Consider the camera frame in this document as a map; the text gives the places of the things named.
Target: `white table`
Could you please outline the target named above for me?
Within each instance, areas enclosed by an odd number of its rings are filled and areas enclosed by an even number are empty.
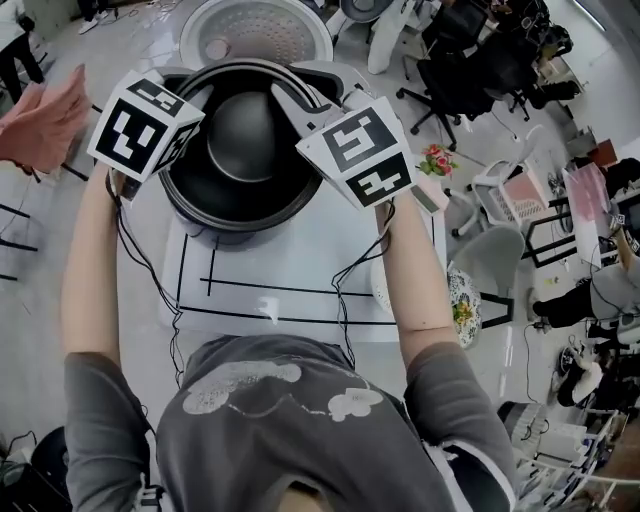
[[[446,268],[444,214],[423,213]],[[174,219],[162,284],[180,302],[178,327],[218,334],[287,333],[340,342],[334,274],[376,239],[373,210],[358,211],[323,183],[311,202],[272,240],[244,251],[213,250],[190,239]],[[371,295],[369,263],[343,287],[352,341],[397,341],[393,318]],[[161,321],[173,316],[160,303]]]

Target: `person sitting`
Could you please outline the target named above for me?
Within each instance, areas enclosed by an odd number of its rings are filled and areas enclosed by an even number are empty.
[[[561,297],[540,301],[533,288],[527,291],[527,318],[546,332],[568,327],[585,318],[617,320],[640,304],[640,258],[622,228],[615,232],[619,262],[595,272]]]
[[[563,359],[571,359],[568,368],[563,368],[562,362],[560,364],[559,374],[566,372],[557,395],[558,403],[563,407],[573,407],[593,393],[612,361],[609,352],[602,352],[590,359],[571,347],[563,350],[561,361]]]
[[[158,510],[151,427],[121,364],[108,173],[91,174],[62,286],[67,484],[76,512]],[[376,215],[380,229],[389,219],[383,262],[406,407],[339,345],[287,334],[205,343],[157,430],[174,510],[513,510],[509,436],[460,347],[418,204],[407,192],[393,207],[392,220],[387,205]]]

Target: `office chair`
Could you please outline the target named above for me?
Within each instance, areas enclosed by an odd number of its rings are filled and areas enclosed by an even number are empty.
[[[467,59],[459,62],[421,60],[418,71],[429,98],[405,88],[396,93],[400,99],[406,94],[430,107],[429,112],[409,131],[417,135],[420,125],[436,115],[451,138],[451,151],[455,151],[457,141],[447,116],[453,117],[454,125],[460,124],[461,115],[472,121],[489,112],[495,100],[531,87],[537,79],[531,63],[519,61],[500,34],[488,37]]]
[[[460,116],[463,114],[472,121],[477,116],[489,112],[494,99],[479,86],[477,76],[466,62],[456,64],[446,60],[421,60],[418,61],[418,71],[427,87],[426,96],[404,87],[396,92],[396,97],[399,99],[404,98],[406,94],[429,107],[429,111],[409,131],[417,135],[420,125],[435,115],[451,139],[449,149],[455,151],[458,141],[447,116],[453,118],[455,126],[460,125],[462,122]]]
[[[531,116],[526,102],[537,75],[532,60],[525,58],[513,43],[511,35],[494,33],[469,58],[475,69],[485,74],[483,85],[489,94],[496,99],[511,95],[513,104],[509,106],[509,112],[513,113],[516,107],[520,107],[524,112],[524,120],[529,121]]]
[[[452,54],[454,57],[464,57],[463,52],[477,44],[488,16],[486,6],[474,0],[457,0],[452,7],[442,4],[433,21],[421,34],[427,49],[425,57],[432,60]],[[407,60],[418,62],[419,59],[412,55],[402,56],[404,75],[410,80]]]

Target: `cable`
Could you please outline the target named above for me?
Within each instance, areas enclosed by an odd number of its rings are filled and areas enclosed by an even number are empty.
[[[502,126],[504,126],[504,128],[511,133],[511,135],[513,135],[514,137],[518,138],[518,136],[516,135],[516,132],[514,132],[511,128],[509,128],[506,124],[504,124],[500,118],[496,115],[496,113],[492,110],[491,114],[493,115],[493,117],[496,118],[496,121],[498,121]]]
[[[138,9],[131,9],[127,14],[124,14],[122,16],[118,16],[117,18],[114,18],[112,20],[107,20],[107,21],[101,21],[99,23],[99,25],[101,27],[106,27],[107,25],[113,25],[114,23],[117,23],[121,20],[123,20],[124,18],[133,18],[134,16],[137,16],[138,14],[140,14],[140,11]]]
[[[2,461],[2,464],[0,464],[0,478],[2,477],[2,468],[4,467],[5,463],[7,462],[7,459],[9,458],[9,455],[11,455],[12,450],[13,450],[13,445],[16,441],[20,441],[21,439],[25,439],[29,436],[33,437],[33,444],[35,446],[38,445],[38,438],[36,437],[36,434],[33,430],[29,430],[26,434],[22,434],[21,436],[16,436],[14,437],[11,442],[9,443],[9,448],[7,448],[7,456],[4,458],[4,460]]]
[[[370,261],[376,258],[380,258],[384,254],[386,254],[386,252],[389,250],[389,245],[391,244],[391,233],[389,233],[389,227],[390,227],[391,219],[393,219],[393,216],[395,215],[395,213],[396,213],[396,207],[394,204],[394,199],[391,199],[391,201],[389,201],[389,212],[387,213],[387,219],[384,221],[382,232],[380,233],[380,235],[378,235],[378,238],[376,239],[376,241],[373,242],[373,244],[371,244],[371,246],[364,252],[364,254],[362,254],[355,262],[343,268],[331,278],[331,286],[334,288],[338,296],[338,314],[337,314],[336,320],[338,322],[338,325],[344,332],[344,341],[347,348],[347,357],[349,359],[349,362],[351,363],[352,368],[355,368],[356,366],[356,358],[355,358],[355,354],[353,353],[353,347],[351,345],[351,340],[349,339],[349,334],[348,334],[349,314],[347,311],[347,304],[342,296],[342,286],[344,286],[344,284],[347,282],[347,279],[349,278],[349,276],[351,276],[352,272],[355,270],[355,268],[358,265],[364,263],[365,261]],[[383,241],[385,241],[385,239],[386,239],[386,245],[380,251],[380,253],[374,254],[373,256],[369,256],[371,251],[373,251],[378,245],[381,245]]]
[[[22,212],[22,205],[24,205],[24,200],[27,198],[27,192],[29,191],[29,185],[31,185],[31,176],[28,177],[27,186],[24,188],[24,192],[22,193],[22,199],[20,200],[20,206],[18,206],[18,208],[16,208],[19,212]],[[4,225],[4,227],[0,230],[0,236],[2,236],[7,229],[9,229],[9,226],[11,226],[11,224],[13,224],[13,221],[16,220],[17,216],[18,216],[17,213],[13,214],[13,217],[11,217],[9,222],[7,222]]]
[[[618,310],[618,315],[622,316],[622,315],[624,315],[624,314],[625,314],[625,313],[624,313],[624,311],[622,310],[622,308],[620,308],[618,305],[614,304],[613,302],[609,302],[607,299],[605,299],[605,298],[602,296],[602,294],[600,293],[600,290],[598,290],[598,288],[597,288],[596,284],[593,282],[593,267],[594,267],[594,264],[593,264],[593,257],[596,255],[596,249],[598,249],[599,247],[600,247],[600,243],[598,242],[598,243],[595,245],[595,247],[593,248],[593,252],[591,253],[591,261],[589,262],[589,275],[590,275],[590,278],[591,278],[591,284],[592,284],[593,289],[595,290],[595,292],[598,294],[598,297],[600,297],[600,299],[601,299],[603,302],[606,302],[606,303],[607,303],[607,304],[609,304],[610,306],[612,306],[612,307],[614,307],[615,309],[617,309],[617,310]]]
[[[531,357],[530,349],[529,349],[529,340],[527,339],[527,329],[529,327],[534,327],[535,328],[535,325],[534,324],[529,324],[524,328],[524,331],[522,331],[522,335],[524,336],[524,342],[525,342],[525,344],[527,346],[527,372],[526,372],[527,390],[526,391],[527,391],[527,397],[529,398],[529,400],[539,404],[540,402],[538,402],[537,400],[534,400],[533,398],[531,398],[531,395],[529,394],[529,359]]]
[[[151,279],[153,280],[153,284],[155,285],[162,302],[164,302],[167,309],[173,314],[173,320],[171,322],[171,327],[173,328],[173,336],[169,341],[169,356],[171,357],[171,362],[173,363],[174,368],[174,378],[176,381],[176,385],[180,388],[180,378],[184,375],[184,358],[182,356],[182,352],[180,347],[178,346],[178,336],[180,334],[180,329],[178,327],[178,321],[182,318],[183,312],[180,310],[180,304],[177,299],[174,298],[160,283],[158,276],[151,264],[151,261],[144,253],[140,244],[135,239],[132,233],[132,229],[129,226],[129,220],[127,219],[126,213],[122,208],[122,201],[120,197],[117,195],[114,182],[113,182],[113,172],[107,174],[105,186],[107,188],[107,192],[114,204],[116,205],[116,230],[118,234],[118,238],[122,243],[124,250],[127,255],[133,260],[134,263],[140,265],[141,267],[146,268],[151,275]],[[180,358],[180,365],[176,361],[176,354]]]

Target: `floor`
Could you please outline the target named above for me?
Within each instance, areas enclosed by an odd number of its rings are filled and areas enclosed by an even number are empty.
[[[107,100],[113,85],[129,69],[145,71],[153,66],[179,65],[177,54],[179,35],[187,17],[200,4],[199,0],[165,2],[147,6],[140,4],[121,10],[114,24],[95,28],[78,36],[79,22],[60,34],[50,47],[55,61],[48,73],[51,84],[60,83],[77,65],[84,63],[87,90],[94,104]],[[421,89],[417,77],[407,82],[402,73],[400,54],[393,56],[389,70],[378,76],[366,71],[365,34],[362,27],[353,27],[341,35],[336,48],[336,60],[358,68],[371,85],[387,95],[405,128],[420,117],[422,107],[395,98],[399,86]],[[520,112],[510,114],[505,104],[496,104],[495,116],[486,114],[470,124],[469,130],[459,127],[460,164],[453,186],[462,190],[482,167],[498,159],[508,159],[517,151],[512,132],[519,137],[536,124],[546,128],[546,137],[536,150],[535,159],[540,179],[546,183],[548,172],[557,171],[566,162],[559,133],[544,111],[532,111],[532,120],[523,121]],[[72,159],[74,168],[91,172],[91,160],[84,153],[97,114],[90,115],[89,126]],[[435,121],[425,124],[418,136],[409,136],[414,151],[430,143],[439,143],[442,133]],[[19,282],[0,281],[0,431],[7,438],[33,429],[39,438],[64,423],[63,355],[59,337],[59,294],[73,223],[80,203],[84,182],[67,172],[58,173],[36,184],[29,178],[2,164],[0,202],[22,209],[32,215],[30,221],[16,218],[3,238],[30,243],[37,253],[0,250],[0,273],[19,277]],[[447,212],[448,228],[460,225],[464,212],[453,204]],[[166,237],[172,212],[158,180],[142,188],[129,211],[133,230],[156,269],[162,268]],[[0,226],[11,216],[0,214]],[[541,232],[540,241],[554,235]],[[449,240],[451,251],[456,243]],[[152,282],[140,267],[124,253],[119,255],[118,287],[120,298],[120,332],[124,373],[131,387],[149,409],[149,419],[156,424],[164,406],[175,392],[172,363],[168,345],[170,329],[157,321],[157,294]],[[513,323],[515,347],[512,367],[507,371],[506,393],[499,396],[499,375],[503,369],[506,327],[486,330],[468,351],[472,366],[491,400],[499,405],[504,400],[527,401],[529,394],[546,401],[556,354],[566,344],[568,336],[584,339],[584,326],[552,331],[546,336],[527,330],[528,346],[523,336],[526,322],[525,290],[535,284],[542,298],[551,298],[570,289],[574,281],[586,273],[586,268],[573,258],[566,265],[550,265],[534,271],[523,262],[518,272],[514,296],[517,299]],[[211,338],[197,332],[183,331],[179,344],[185,356]],[[404,371],[398,347],[394,343],[355,346],[357,369],[375,384],[401,396]],[[551,415],[567,417],[568,410],[551,405]]]

